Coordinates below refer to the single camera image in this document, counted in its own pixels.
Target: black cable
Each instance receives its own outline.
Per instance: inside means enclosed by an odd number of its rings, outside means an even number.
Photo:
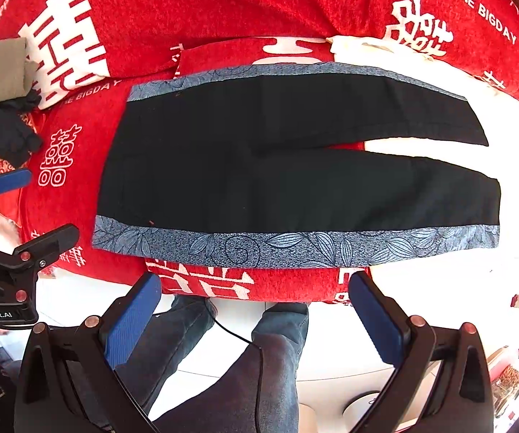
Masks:
[[[259,351],[260,364],[259,364],[259,376],[258,376],[258,389],[257,389],[257,395],[255,397],[255,431],[256,431],[256,433],[261,433],[261,428],[259,427],[259,400],[260,400],[260,396],[261,396],[261,383],[263,381],[263,350],[261,349],[261,347],[259,345],[253,343],[252,341],[247,340],[246,338],[243,338],[241,335],[237,335],[234,332],[231,332],[228,328],[221,325],[217,321],[217,319],[215,318],[213,313],[210,311],[209,307],[207,306],[207,299],[205,300],[204,304],[205,304],[205,309],[207,310],[207,312],[209,313],[209,315],[211,316],[211,318],[213,319],[213,322],[215,324],[220,326],[228,334],[231,334],[232,336],[237,337],[242,342],[245,342],[246,344],[257,348],[257,350]]]

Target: floral pattern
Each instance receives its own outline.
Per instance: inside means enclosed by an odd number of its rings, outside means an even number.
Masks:
[[[118,254],[213,267],[368,267],[455,250],[495,248],[500,226],[401,231],[201,233],[129,226],[97,216],[93,246]]]

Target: jeans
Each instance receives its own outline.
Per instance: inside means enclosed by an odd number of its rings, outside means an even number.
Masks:
[[[116,370],[146,413],[165,381],[212,325],[205,299],[195,296],[176,296],[169,311],[151,318],[127,363]],[[252,341],[263,351],[258,411],[261,433],[298,432],[296,371],[307,328],[306,304],[278,303],[263,313],[252,332]],[[259,367],[258,349],[248,346],[213,386],[166,412],[154,425],[161,433],[255,432]],[[73,363],[69,369],[88,418],[108,428],[80,365]]]

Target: red patterned fabric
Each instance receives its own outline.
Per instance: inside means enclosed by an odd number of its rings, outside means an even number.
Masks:
[[[396,39],[519,99],[512,0],[0,0],[0,39],[20,33],[50,72],[45,106],[102,76],[175,66],[180,47],[274,34]]]
[[[242,65],[333,62],[330,47],[315,37],[247,37],[205,44],[180,52],[175,76]]]
[[[148,260],[161,277],[164,293],[251,299],[255,301],[324,301],[350,304],[348,282],[362,268],[217,268]]]

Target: metal screw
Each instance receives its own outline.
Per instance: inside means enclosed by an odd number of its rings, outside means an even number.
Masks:
[[[28,298],[28,295],[26,294],[26,291],[19,290],[14,296],[18,302],[25,302]]]
[[[462,324],[462,327],[464,328],[464,330],[466,332],[468,332],[469,334],[475,334],[477,332],[476,330],[476,326],[474,324],[472,324],[472,322],[464,322]]]
[[[85,319],[85,325],[89,328],[96,327],[97,325],[99,325],[99,322],[101,322],[101,320],[98,316],[89,316]]]
[[[426,325],[426,319],[422,316],[410,316],[410,322],[416,327],[424,327],[424,325]]]
[[[39,322],[38,324],[35,324],[35,326],[33,327],[33,332],[35,334],[40,334],[41,332],[44,332],[44,329],[45,329],[44,323]]]

